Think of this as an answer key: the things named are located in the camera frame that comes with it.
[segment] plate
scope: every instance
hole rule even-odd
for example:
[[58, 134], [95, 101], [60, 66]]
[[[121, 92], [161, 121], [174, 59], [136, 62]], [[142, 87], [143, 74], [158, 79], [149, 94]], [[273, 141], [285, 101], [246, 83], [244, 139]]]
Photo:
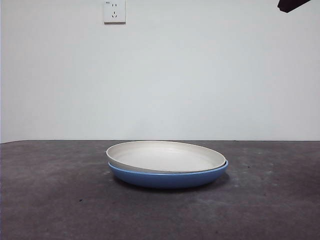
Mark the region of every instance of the plate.
[[194, 173], [222, 167], [226, 158], [212, 149], [174, 141], [130, 141], [108, 148], [110, 163], [144, 173]]
[[208, 184], [220, 177], [228, 167], [224, 166], [209, 170], [190, 173], [150, 173], [130, 171], [108, 163], [113, 174], [122, 181], [145, 188], [155, 189], [185, 189]]

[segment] white plate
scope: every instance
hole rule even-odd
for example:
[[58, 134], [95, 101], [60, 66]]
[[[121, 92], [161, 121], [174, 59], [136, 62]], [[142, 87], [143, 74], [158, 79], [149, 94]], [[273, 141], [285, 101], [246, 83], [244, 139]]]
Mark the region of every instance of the white plate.
[[226, 158], [212, 149], [173, 141], [131, 141], [106, 151], [120, 169], [143, 173], [194, 173], [220, 168]]

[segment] blue bowl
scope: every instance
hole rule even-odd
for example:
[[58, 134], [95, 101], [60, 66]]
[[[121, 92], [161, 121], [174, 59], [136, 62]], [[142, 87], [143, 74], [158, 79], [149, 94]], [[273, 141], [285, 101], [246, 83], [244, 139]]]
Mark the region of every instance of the blue bowl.
[[222, 167], [191, 173], [149, 173], [124, 170], [108, 163], [113, 174], [129, 184], [155, 189], [184, 189], [211, 183], [220, 177], [228, 167], [228, 161]]

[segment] electrical outlet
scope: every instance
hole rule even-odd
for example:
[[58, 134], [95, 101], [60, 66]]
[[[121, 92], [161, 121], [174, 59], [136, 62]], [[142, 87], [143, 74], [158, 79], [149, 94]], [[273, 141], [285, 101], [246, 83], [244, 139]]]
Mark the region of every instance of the electrical outlet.
[[126, 23], [126, 0], [106, 0], [104, 2], [104, 23]]

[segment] tabletop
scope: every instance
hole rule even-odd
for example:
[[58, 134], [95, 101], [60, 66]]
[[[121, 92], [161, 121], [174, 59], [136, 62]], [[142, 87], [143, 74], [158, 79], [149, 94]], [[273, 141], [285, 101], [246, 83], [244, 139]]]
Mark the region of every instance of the tabletop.
[[2, 143], [1, 239], [320, 239], [320, 141], [179, 141], [229, 161], [180, 190], [116, 179], [105, 151], [122, 142]]

